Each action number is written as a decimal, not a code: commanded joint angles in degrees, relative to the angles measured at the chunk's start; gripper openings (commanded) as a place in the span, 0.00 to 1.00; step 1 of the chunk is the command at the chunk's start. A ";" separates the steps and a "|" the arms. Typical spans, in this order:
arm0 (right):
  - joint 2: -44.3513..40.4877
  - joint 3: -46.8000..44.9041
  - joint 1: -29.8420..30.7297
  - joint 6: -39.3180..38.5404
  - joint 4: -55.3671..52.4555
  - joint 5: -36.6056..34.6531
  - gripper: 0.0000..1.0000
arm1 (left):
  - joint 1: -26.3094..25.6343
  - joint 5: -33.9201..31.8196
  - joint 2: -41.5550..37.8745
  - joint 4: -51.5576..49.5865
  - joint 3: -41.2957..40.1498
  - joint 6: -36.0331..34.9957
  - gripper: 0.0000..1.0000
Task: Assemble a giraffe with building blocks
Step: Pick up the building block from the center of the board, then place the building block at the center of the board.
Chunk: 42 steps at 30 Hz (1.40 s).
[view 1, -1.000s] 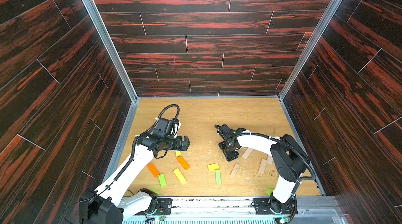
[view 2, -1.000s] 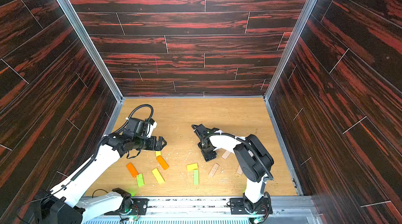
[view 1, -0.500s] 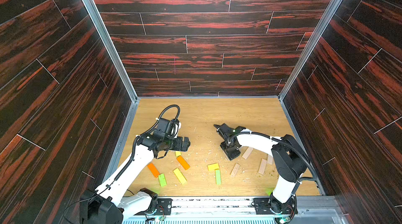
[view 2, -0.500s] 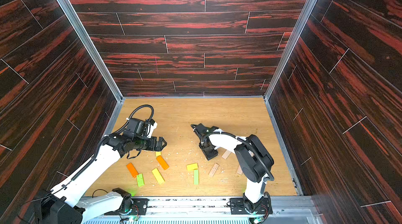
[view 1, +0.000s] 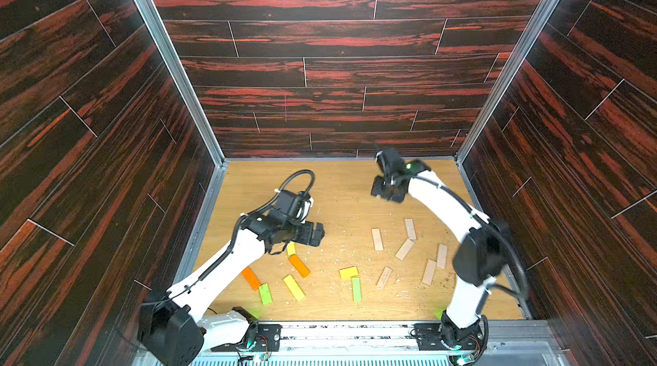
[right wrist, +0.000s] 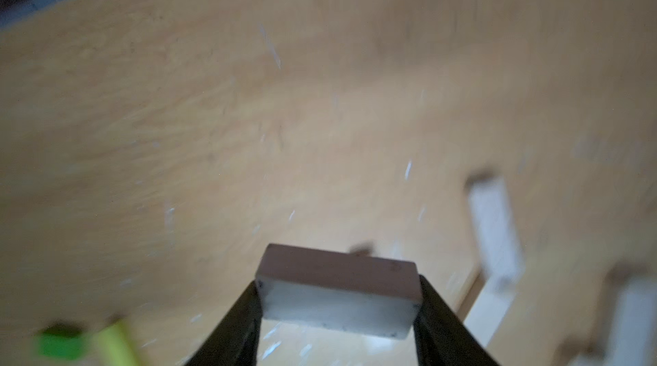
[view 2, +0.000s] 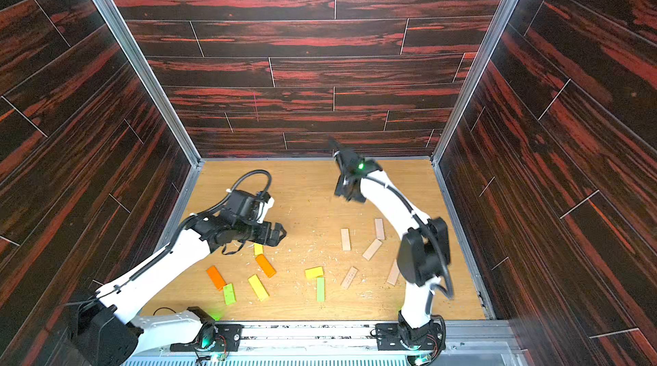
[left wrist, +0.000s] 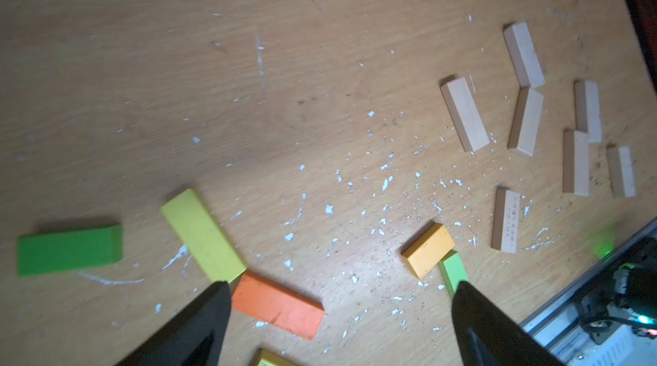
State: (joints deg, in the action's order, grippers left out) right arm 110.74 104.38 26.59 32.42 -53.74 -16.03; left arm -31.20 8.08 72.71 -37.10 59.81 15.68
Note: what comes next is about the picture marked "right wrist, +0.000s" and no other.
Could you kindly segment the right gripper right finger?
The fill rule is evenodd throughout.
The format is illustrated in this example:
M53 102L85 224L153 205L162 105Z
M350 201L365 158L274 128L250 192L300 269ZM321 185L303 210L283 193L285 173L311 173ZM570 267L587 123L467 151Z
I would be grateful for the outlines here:
M413 323L419 366L499 366L429 281L419 276L423 303Z

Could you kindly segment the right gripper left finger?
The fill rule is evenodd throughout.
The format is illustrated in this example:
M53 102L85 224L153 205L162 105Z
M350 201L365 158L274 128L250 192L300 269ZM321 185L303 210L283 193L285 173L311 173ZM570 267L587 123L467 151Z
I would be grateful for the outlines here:
M185 365L256 365L262 319L258 289L253 280Z

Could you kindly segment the natural wood block diagonal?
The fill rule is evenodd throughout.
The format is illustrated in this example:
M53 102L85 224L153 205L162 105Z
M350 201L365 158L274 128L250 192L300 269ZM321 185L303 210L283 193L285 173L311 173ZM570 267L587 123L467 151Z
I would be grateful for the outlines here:
M491 278L484 283L464 321L466 329L481 347L486 348L491 342L515 295L515 285L507 279Z

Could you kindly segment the short natural wood block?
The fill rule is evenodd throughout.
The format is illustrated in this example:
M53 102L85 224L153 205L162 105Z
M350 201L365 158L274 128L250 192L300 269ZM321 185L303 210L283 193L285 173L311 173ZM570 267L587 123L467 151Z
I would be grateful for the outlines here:
M268 320L404 340L423 294L413 262L270 244L255 285Z

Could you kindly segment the natural wood block neck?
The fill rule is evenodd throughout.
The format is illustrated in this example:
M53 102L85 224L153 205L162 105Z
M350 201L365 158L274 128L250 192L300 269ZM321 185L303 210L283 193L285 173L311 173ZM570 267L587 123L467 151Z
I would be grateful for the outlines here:
M474 174L465 188L485 276L489 280L518 282L525 272L525 262L504 179L494 174Z

